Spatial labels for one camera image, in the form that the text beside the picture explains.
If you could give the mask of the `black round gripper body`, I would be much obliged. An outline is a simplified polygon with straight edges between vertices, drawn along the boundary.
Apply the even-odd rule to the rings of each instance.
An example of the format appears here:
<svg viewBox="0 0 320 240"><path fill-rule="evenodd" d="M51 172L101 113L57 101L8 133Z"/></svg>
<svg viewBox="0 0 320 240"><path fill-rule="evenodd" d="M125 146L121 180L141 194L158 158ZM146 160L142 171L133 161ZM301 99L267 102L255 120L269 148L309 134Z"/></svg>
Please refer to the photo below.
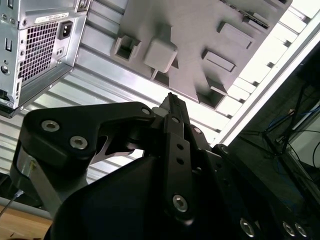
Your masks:
<svg viewBox="0 0 320 240"><path fill-rule="evenodd" d="M223 203L214 169L188 156L148 156L72 194L51 240L238 240L240 214Z"/></svg>

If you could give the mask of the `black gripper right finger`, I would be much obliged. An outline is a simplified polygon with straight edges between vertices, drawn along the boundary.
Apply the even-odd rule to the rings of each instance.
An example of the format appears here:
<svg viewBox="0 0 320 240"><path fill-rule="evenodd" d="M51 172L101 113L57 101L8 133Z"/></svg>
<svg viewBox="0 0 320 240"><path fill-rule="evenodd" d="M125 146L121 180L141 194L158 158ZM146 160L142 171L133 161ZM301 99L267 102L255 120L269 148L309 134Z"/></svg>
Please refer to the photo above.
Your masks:
<svg viewBox="0 0 320 240"><path fill-rule="evenodd" d="M190 123L185 102L176 113L190 144L198 240L310 240L312 230L223 144L210 147Z"/></svg>

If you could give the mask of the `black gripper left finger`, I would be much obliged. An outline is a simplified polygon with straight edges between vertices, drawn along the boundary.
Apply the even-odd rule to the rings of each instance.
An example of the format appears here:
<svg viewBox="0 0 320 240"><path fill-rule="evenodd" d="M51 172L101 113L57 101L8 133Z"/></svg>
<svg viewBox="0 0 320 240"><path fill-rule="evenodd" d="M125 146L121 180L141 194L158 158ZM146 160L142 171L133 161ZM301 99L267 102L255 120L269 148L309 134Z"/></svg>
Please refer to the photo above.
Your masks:
<svg viewBox="0 0 320 240"><path fill-rule="evenodd" d="M19 167L56 216L77 191L143 157L189 157L174 94L158 109L123 102L40 109L19 136Z"/></svg>

